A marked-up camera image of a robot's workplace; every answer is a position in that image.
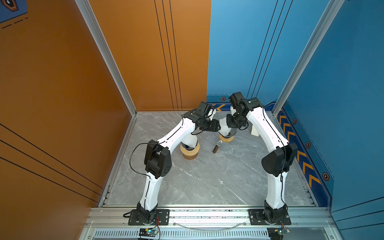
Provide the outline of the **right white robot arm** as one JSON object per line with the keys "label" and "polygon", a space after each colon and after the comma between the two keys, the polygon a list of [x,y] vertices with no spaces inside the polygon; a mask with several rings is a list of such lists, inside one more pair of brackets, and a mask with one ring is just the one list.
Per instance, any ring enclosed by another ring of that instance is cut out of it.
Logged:
{"label": "right white robot arm", "polygon": [[269,224],[282,223],[288,215],[285,201],[286,178],[298,152],[298,146],[290,143],[268,117],[257,98],[245,99],[237,92],[229,97],[234,113],[227,115],[229,128],[247,128],[249,124],[259,133],[269,154],[262,158],[262,167],[268,176],[268,191],[264,206],[264,218]]}

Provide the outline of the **coffee filter paper pack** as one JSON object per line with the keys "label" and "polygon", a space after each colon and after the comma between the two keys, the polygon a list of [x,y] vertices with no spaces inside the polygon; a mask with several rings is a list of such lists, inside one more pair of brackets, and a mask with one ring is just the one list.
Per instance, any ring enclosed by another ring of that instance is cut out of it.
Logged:
{"label": "coffee filter paper pack", "polygon": [[256,136],[256,137],[260,136],[260,134],[259,134],[259,132],[255,126],[252,126],[251,135]]}

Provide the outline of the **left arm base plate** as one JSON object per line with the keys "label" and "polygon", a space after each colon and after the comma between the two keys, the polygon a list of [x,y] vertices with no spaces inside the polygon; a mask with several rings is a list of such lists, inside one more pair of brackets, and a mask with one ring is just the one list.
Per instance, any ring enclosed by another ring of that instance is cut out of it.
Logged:
{"label": "left arm base plate", "polygon": [[128,220],[129,226],[167,226],[169,224],[170,210],[156,209],[150,212],[133,210]]}

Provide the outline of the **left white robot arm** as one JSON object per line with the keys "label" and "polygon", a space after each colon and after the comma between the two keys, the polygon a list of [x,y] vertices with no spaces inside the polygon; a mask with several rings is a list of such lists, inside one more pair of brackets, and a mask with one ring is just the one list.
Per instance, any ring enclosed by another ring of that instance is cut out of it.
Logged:
{"label": "left white robot arm", "polygon": [[147,143],[145,154],[146,184],[143,196],[137,205],[139,213],[152,219],[158,206],[158,195],[163,178],[172,167],[171,155],[179,144],[195,149],[199,146],[196,129],[203,132],[218,132],[220,122],[214,119],[216,109],[201,102],[199,107],[182,115],[180,122],[164,137]]}

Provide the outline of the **white paper coffee filter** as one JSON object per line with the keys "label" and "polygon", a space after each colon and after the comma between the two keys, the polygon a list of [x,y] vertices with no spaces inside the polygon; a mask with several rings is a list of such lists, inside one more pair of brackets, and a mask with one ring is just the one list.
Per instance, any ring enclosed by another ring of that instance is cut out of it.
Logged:
{"label": "white paper coffee filter", "polygon": [[182,140],[182,146],[188,150],[194,150],[198,145],[198,138],[196,135],[189,134]]}

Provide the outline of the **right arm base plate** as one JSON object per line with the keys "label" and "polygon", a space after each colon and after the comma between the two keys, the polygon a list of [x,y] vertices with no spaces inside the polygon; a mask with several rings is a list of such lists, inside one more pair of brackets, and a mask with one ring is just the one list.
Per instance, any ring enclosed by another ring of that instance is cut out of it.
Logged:
{"label": "right arm base plate", "polygon": [[287,210],[283,208],[272,209],[249,209],[251,225],[280,225],[289,226],[292,224]]}

